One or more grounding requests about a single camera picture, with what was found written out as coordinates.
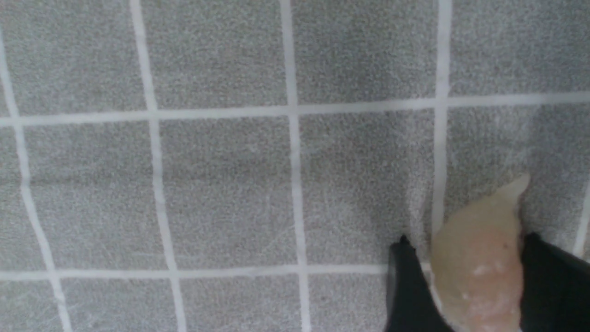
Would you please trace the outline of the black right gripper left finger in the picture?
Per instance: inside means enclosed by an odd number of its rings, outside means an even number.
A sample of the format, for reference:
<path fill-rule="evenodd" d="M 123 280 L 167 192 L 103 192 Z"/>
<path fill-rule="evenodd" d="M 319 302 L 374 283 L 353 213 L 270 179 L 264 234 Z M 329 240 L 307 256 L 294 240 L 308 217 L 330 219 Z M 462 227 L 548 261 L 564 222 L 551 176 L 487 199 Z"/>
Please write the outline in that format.
<path fill-rule="evenodd" d="M 416 250 L 406 235 L 389 247 L 386 332 L 450 332 L 432 298 Z"/>

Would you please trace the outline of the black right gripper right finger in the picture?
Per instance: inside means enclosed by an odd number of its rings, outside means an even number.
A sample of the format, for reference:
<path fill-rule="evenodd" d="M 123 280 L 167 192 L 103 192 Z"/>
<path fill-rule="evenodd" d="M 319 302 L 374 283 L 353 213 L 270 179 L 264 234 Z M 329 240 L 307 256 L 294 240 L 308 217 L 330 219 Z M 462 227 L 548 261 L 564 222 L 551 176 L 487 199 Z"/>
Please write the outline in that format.
<path fill-rule="evenodd" d="M 590 330 L 590 265 L 544 241 L 524 238 L 523 332 L 588 332 Z"/>

